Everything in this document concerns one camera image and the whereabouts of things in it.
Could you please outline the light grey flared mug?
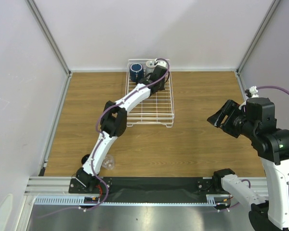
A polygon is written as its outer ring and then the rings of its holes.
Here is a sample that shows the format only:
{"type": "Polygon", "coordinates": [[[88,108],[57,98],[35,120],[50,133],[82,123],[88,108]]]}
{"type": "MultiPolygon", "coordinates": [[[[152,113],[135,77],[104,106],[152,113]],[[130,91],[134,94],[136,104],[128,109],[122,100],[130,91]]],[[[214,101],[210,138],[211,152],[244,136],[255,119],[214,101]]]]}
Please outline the light grey flared mug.
{"type": "Polygon", "coordinates": [[[154,71],[156,67],[155,60],[148,60],[145,63],[145,77],[148,77],[150,73],[154,71]]]}

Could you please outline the large dark blue mug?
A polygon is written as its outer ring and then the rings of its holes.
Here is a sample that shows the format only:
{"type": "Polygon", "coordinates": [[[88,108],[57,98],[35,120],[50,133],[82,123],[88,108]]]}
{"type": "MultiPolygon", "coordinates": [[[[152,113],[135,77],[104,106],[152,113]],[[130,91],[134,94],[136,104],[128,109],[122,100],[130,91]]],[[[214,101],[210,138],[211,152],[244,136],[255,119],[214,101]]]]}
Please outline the large dark blue mug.
{"type": "Polygon", "coordinates": [[[132,63],[129,67],[130,80],[136,84],[144,77],[144,68],[140,63],[132,63]]]}

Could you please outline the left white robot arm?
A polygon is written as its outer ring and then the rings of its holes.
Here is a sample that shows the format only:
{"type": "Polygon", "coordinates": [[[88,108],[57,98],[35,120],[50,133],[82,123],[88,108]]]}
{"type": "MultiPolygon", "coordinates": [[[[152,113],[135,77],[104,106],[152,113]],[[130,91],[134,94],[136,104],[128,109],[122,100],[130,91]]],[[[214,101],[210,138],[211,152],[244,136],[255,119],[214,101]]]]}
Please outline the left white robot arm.
{"type": "Polygon", "coordinates": [[[128,113],[143,100],[160,91],[160,85],[165,82],[169,70],[170,65],[166,60],[157,60],[149,77],[138,80],[136,87],[121,99],[105,104],[95,126],[99,133],[97,142],[88,159],[76,172],[75,186],[78,185],[84,192],[91,193],[98,183],[104,183],[98,176],[102,162],[112,144],[125,132],[128,113]]]}

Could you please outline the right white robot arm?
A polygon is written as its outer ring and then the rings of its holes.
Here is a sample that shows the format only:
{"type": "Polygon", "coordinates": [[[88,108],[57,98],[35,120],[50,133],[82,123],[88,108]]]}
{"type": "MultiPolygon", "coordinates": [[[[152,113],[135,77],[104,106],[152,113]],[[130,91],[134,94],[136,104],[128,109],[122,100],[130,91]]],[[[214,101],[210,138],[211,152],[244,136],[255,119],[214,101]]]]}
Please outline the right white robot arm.
{"type": "Polygon", "coordinates": [[[268,198],[259,196],[231,169],[215,171],[212,188],[228,192],[248,210],[256,231],[289,231],[289,130],[277,128],[275,104],[268,98],[249,98],[244,105],[226,103],[207,121],[228,135],[251,142],[266,176],[268,198]]]}

